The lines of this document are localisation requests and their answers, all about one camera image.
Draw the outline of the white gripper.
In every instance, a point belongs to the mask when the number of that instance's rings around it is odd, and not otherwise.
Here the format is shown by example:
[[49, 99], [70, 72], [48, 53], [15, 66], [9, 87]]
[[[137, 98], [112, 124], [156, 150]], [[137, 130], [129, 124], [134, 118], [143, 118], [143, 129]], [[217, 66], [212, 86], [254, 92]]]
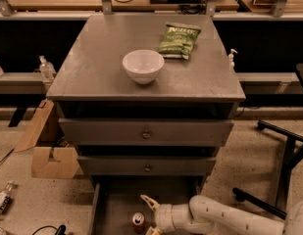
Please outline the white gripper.
[[147, 195], [141, 195], [140, 198], [154, 212], [154, 221], [156, 223], [156, 227], [150, 226], [145, 235], [163, 235], [179, 229], [191, 231], [192, 214], [188, 204], [160, 205]]

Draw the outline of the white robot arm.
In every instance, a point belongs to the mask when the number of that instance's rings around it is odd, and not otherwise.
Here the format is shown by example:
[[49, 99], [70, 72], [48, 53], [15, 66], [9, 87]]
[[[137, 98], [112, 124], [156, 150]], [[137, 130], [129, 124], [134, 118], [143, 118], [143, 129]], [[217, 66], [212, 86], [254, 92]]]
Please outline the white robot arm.
[[147, 235], [164, 235], [179, 229], [194, 234], [211, 233], [220, 223], [239, 235], [303, 235], [303, 201], [286, 215], [285, 221], [223, 205], [202, 195], [193, 196], [187, 204], [159, 204], [141, 195], [140, 198], [154, 213], [155, 226]]

